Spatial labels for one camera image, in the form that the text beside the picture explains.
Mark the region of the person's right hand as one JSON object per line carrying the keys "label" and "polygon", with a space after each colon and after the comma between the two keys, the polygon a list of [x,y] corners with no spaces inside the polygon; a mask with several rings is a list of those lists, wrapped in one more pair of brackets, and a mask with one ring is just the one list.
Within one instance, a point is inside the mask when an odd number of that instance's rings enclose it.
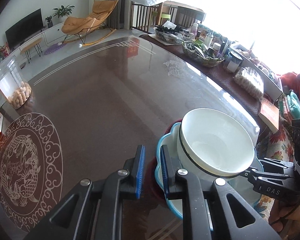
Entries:
{"label": "person's right hand", "polygon": [[[280,219],[285,217],[292,210],[292,206],[283,206],[279,204],[278,200],[274,201],[273,207],[270,211],[268,222],[269,224],[271,224],[271,227],[276,232],[281,232],[283,230],[283,224]],[[296,236],[300,232],[300,205],[293,213],[288,215],[285,219],[293,221],[287,235],[289,237]]]}

